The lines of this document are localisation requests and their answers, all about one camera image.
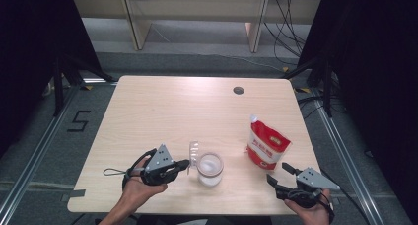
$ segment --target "snack bag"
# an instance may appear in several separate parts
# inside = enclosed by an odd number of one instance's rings
[[[251,131],[246,146],[249,158],[260,168],[274,170],[291,141],[251,116]]]

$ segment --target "table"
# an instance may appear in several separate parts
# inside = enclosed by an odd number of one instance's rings
[[[244,89],[241,95],[233,90]],[[213,151],[224,160],[221,182],[205,187],[197,170],[180,172],[169,188],[152,197],[138,213],[192,215],[278,215],[293,212],[275,196],[266,171],[246,154],[250,115],[286,135],[293,144],[280,162],[295,168],[317,160],[292,86],[283,79],[123,76],[74,190],[72,212],[109,212],[118,201],[122,176],[104,176],[106,168],[126,170],[144,152],[165,143],[174,158],[188,159],[190,141],[199,152]],[[295,176],[276,167],[279,184],[295,187]]]

